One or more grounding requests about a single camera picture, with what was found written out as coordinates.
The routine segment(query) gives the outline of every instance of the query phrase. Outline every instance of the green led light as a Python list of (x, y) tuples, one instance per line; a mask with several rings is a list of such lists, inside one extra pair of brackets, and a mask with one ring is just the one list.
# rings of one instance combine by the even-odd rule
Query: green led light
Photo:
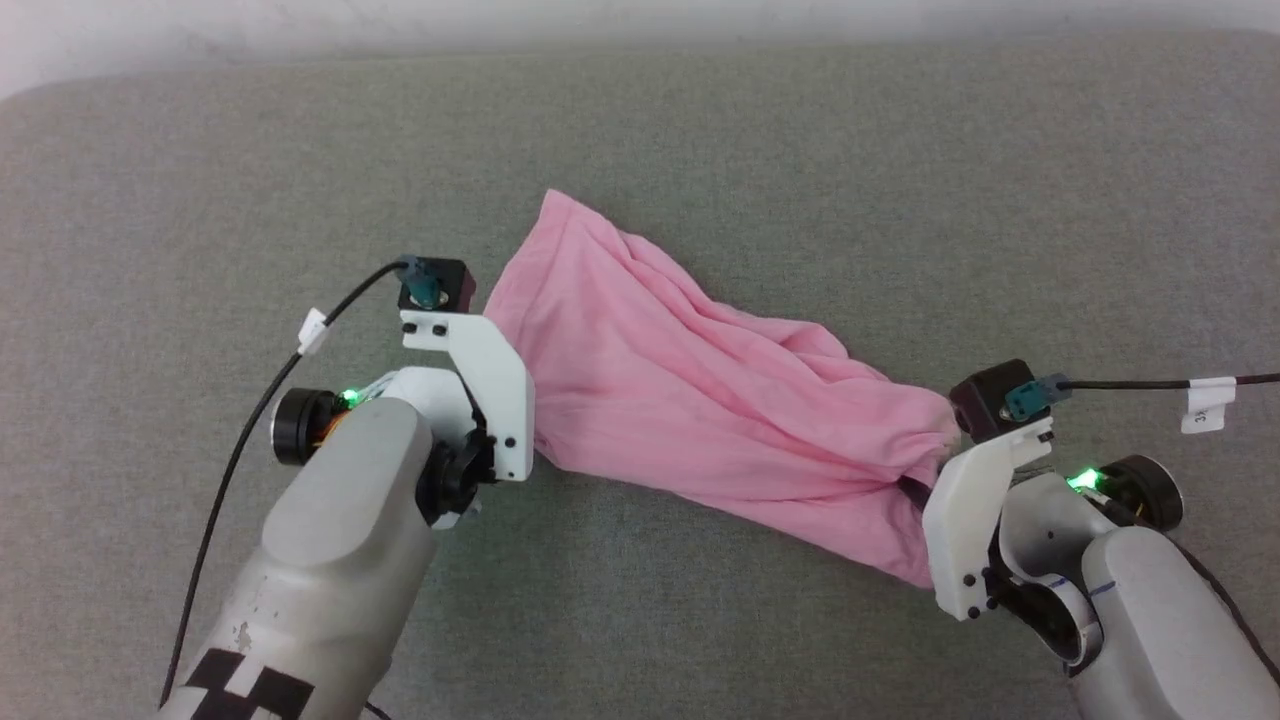
[(1097, 489), (1098, 480), (1102, 479), (1102, 473), (1089, 468), (1088, 470), (1080, 473), (1074, 478), (1068, 478), (1066, 484), (1071, 486), (1071, 489), (1089, 488)]

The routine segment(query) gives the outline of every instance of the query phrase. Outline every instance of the pink towel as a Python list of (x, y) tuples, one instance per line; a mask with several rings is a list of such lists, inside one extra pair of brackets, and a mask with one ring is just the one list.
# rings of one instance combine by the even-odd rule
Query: pink towel
[(920, 514), (951, 405), (850, 360), (813, 323), (712, 301), (671, 258), (549, 191), (485, 307), (538, 389), (566, 470), (740, 515), (929, 585)]

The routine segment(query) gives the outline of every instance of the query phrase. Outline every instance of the gray upholstery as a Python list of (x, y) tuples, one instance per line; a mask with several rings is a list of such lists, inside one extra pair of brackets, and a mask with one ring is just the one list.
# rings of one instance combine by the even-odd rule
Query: gray upholstery
[[(0, 716), (138, 717), (241, 423), (401, 252), (481, 287), (561, 188), (719, 300), (946, 391), (1021, 356), (1280, 369), (1280, 40), (474, 58), (49, 87), (0, 105)], [(292, 384), (421, 363), (387, 282)], [(1280, 652), (1280, 388), (1184, 437), (1181, 393), (1080, 393), (1060, 469), (1144, 452), (1178, 537)], [(195, 635), (291, 478), (255, 436)], [(410, 717), (1071, 717), (1002, 614), (539, 461), (447, 533), (375, 694)], [(198, 637), (192, 641), (198, 643)]]

